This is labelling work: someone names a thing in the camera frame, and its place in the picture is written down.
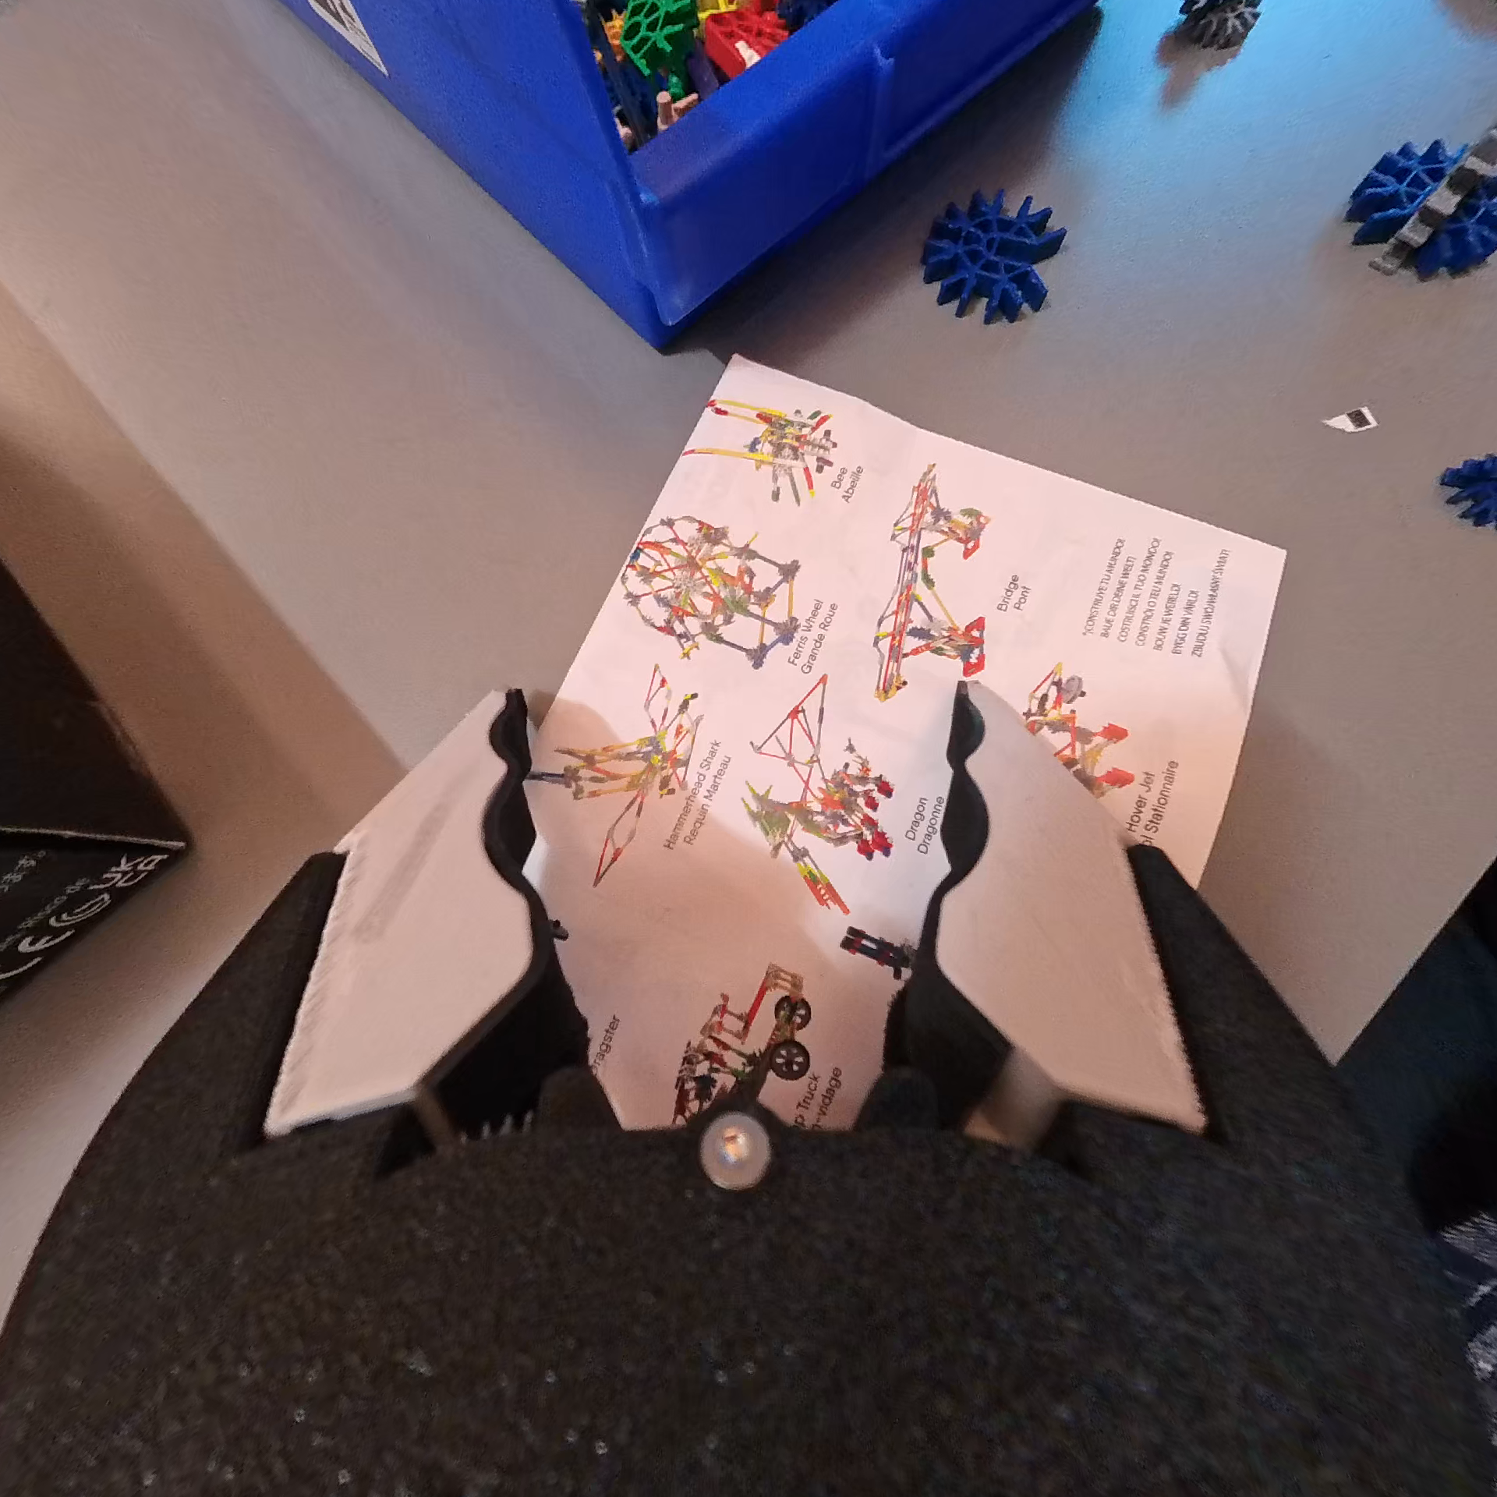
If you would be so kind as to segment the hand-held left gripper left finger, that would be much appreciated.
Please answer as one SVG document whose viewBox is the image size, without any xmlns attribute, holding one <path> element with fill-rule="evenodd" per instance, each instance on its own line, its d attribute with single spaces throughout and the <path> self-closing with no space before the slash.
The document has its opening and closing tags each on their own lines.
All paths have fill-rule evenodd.
<svg viewBox="0 0 1497 1497">
<path fill-rule="evenodd" d="M 457 1137 L 442 1089 L 555 955 L 530 774 L 524 694 L 492 692 L 339 843 L 266 1139 L 394 1109 Z"/>
</svg>

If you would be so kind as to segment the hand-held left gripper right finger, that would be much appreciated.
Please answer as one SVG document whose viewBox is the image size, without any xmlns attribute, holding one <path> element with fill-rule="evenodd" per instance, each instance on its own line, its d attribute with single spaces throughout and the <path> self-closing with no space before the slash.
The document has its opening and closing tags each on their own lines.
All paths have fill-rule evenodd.
<svg viewBox="0 0 1497 1497">
<path fill-rule="evenodd" d="M 1068 1105 L 1182 1130 L 1209 1116 L 1130 843 L 982 685 L 959 686 L 929 900 L 888 1041 L 945 1130 L 1043 1141 Z"/>
</svg>

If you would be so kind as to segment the paper sheet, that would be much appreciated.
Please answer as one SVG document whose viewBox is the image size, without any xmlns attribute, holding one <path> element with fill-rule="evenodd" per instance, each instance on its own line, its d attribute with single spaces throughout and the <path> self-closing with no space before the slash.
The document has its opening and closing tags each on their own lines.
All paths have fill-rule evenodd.
<svg viewBox="0 0 1497 1497">
<path fill-rule="evenodd" d="M 949 872 L 957 688 L 1198 882 L 1285 555 L 735 358 L 537 733 L 528 877 L 628 1130 L 843 1130 Z"/>
</svg>

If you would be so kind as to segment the black box with red print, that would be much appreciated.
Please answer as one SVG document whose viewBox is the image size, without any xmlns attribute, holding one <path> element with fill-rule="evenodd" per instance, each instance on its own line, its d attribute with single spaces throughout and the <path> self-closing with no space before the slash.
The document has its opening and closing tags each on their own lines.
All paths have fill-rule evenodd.
<svg viewBox="0 0 1497 1497">
<path fill-rule="evenodd" d="M 191 849 L 98 690 L 2 572 L 2 995 Z"/>
</svg>

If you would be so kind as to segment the person's dark printed shirt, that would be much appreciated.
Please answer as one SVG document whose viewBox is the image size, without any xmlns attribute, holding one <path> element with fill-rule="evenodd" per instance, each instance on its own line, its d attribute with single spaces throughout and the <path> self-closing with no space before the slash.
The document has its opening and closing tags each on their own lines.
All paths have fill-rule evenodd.
<svg viewBox="0 0 1497 1497">
<path fill-rule="evenodd" d="M 1430 1232 L 1494 1216 L 1494 866 L 1337 1062 L 1337 1075 Z"/>
</svg>

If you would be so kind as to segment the person's plaid shirt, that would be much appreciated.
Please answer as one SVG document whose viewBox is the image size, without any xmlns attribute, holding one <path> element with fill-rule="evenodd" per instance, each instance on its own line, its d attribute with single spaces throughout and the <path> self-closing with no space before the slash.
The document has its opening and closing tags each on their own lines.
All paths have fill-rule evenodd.
<svg viewBox="0 0 1497 1497">
<path fill-rule="evenodd" d="M 1496 1221 L 1488 1212 L 1444 1228 L 1435 1255 L 1462 1303 L 1467 1365 L 1488 1426 L 1496 1426 Z"/>
</svg>

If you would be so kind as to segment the blue plastic bin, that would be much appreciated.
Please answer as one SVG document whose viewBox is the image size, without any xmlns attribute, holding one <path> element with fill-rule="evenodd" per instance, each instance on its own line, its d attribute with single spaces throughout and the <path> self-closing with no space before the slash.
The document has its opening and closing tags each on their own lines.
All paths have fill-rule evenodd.
<svg viewBox="0 0 1497 1497">
<path fill-rule="evenodd" d="M 829 4 L 662 127 L 624 4 L 287 4 L 653 346 L 1095 4 Z"/>
</svg>

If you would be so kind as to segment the pile of colourful toy pieces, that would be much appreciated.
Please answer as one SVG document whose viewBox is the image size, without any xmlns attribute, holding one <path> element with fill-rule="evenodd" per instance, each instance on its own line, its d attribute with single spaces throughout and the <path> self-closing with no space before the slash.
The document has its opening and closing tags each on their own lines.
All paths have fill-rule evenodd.
<svg viewBox="0 0 1497 1497">
<path fill-rule="evenodd" d="M 831 2 L 576 2 L 608 96 L 633 154 L 740 79 Z"/>
</svg>

